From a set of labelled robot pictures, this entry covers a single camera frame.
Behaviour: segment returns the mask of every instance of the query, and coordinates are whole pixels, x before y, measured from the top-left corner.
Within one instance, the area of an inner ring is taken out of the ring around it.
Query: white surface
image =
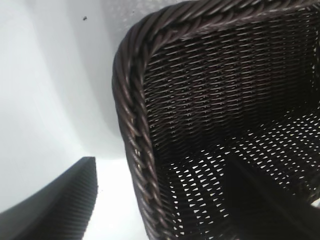
[[[134,22],[176,2],[0,0],[0,212],[96,156],[99,194],[84,239],[147,239],[118,130],[112,62]]]

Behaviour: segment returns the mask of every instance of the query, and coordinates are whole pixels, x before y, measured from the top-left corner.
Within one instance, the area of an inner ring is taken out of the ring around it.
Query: dark brown wicker basket
[[[221,185],[229,152],[305,202],[320,197],[319,9],[189,1],[127,33],[112,87],[151,240],[237,239]]]

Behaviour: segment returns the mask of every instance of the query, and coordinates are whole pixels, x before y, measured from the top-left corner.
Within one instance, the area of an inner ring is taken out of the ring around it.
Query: woven wicker pattern
[[[98,194],[95,160],[88,160],[70,182],[41,223],[23,240],[81,240]]]
[[[220,182],[229,152],[320,197],[319,6],[192,1],[128,32],[113,93],[150,239],[237,239]]]

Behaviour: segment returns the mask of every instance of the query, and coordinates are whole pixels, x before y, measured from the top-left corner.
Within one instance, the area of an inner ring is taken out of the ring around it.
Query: white wall
[[[134,22],[176,2],[0,0],[0,212],[96,156],[99,194],[85,239],[147,239],[118,130],[112,62]]]

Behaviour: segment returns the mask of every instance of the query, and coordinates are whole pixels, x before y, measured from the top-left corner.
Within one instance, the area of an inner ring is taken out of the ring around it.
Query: woven rim
[[[175,239],[162,204],[144,98],[144,74],[163,45],[234,23],[261,20],[319,3],[319,0],[200,0],[152,13],[135,24],[113,63],[112,89],[120,131],[140,213],[148,237]]]

